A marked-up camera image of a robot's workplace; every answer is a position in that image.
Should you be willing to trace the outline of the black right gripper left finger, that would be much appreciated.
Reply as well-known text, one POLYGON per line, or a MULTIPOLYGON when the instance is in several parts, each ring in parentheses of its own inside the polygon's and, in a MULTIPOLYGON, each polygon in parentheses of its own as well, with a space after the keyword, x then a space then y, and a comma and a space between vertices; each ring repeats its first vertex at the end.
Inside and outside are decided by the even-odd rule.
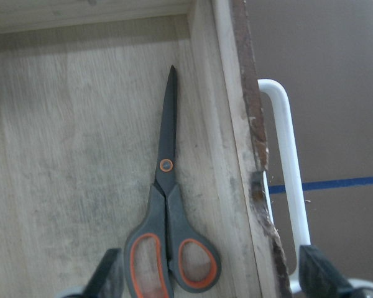
POLYGON ((111 248, 104 254, 81 296, 112 298, 122 297, 122 292, 122 250, 111 248))

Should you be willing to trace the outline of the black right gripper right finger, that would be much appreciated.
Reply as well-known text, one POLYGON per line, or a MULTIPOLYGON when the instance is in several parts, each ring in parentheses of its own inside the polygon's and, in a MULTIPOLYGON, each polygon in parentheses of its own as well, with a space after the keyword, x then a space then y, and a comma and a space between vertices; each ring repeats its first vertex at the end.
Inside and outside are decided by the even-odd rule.
POLYGON ((306 297, 349 297, 352 285, 314 245, 299 248, 298 281, 306 297))

